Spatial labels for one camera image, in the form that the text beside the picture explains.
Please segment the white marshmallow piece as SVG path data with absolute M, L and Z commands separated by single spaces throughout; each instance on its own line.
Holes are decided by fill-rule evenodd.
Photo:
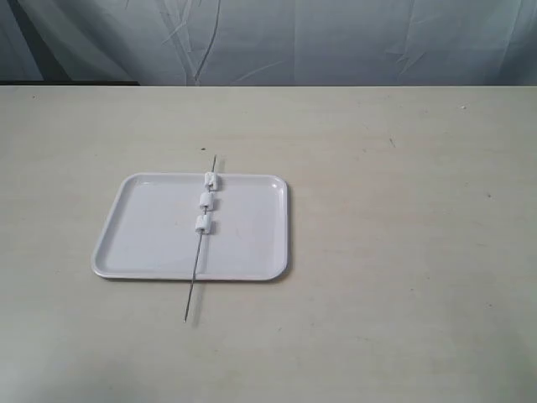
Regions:
M 211 215 L 201 214 L 196 217 L 195 231 L 203 235 L 209 234 L 211 232 L 211 225 Z
M 211 212 L 214 208 L 214 193 L 205 191 L 201 194 L 199 200 L 199 208 L 204 212 Z
M 207 171 L 204 174 L 204 187 L 208 192 L 219 190 L 219 176 L 216 172 Z

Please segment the white marshmallow piece bottom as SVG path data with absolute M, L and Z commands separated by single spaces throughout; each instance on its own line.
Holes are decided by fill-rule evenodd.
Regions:
M 195 231 L 203 235 L 209 234 L 211 232 L 211 225 L 211 215 L 201 214 L 196 217 Z

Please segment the white marshmallow piece top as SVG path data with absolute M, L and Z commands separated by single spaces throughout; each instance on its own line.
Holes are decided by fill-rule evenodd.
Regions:
M 204 187 L 208 192 L 219 190 L 219 176 L 216 172 L 207 171 L 204 174 Z

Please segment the blue-grey backdrop cloth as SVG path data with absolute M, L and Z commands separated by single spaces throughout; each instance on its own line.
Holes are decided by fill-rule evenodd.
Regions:
M 533 1 L 4 1 L 4 82 L 533 85 Z

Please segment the white rectangular plastic tray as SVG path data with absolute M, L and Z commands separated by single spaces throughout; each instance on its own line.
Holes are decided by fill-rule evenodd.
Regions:
M 91 257 L 93 271 L 121 280 L 190 280 L 204 176 L 137 173 L 119 187 Z M 220 174 L 198 281 L 269 281 L 289 261 L 289 193 L 275 175 Z

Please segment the thin metal skewer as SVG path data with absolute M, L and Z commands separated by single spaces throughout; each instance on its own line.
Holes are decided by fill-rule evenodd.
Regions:
M 215 154 L 213 156 L 212 166 L 211 166 L 211 169 L 209 171 L 214 171 L 215 172 L 216 161 L 217 161 L 217 155 Z M 209 214 L 209 213 L 210 212 L 202 211 L 202 214 Z M 196 282 L 196 272 L 197 272 L 197 267 L 198 267 L 198 263 L 199 263 L 200 253 L 201 253 L 201 243 L 202 243 L 202 240 L 203 240 L 203 238 L 205 236 L 205 235 L 200 234 L 200 233 L 197 233 L 197 234 L 198 234 L 198 243 L 197 243 L 197 247 L 196 247 L 196 256 L 195 256 L 193 269 L 192 269 L 192 274 L 191 274 L 191 279 L 190 279 L 190 289 L 189 289 L 188 299 L 187 299 L 186 306 L 185 306 L 184 322 L 187 322 L 188 317 L 189 317 L 189 313 L 190 313 L 191 298 L 192 298 L 192 293 L 193 293 L 193 290 L 194 290 L 194 284 Z

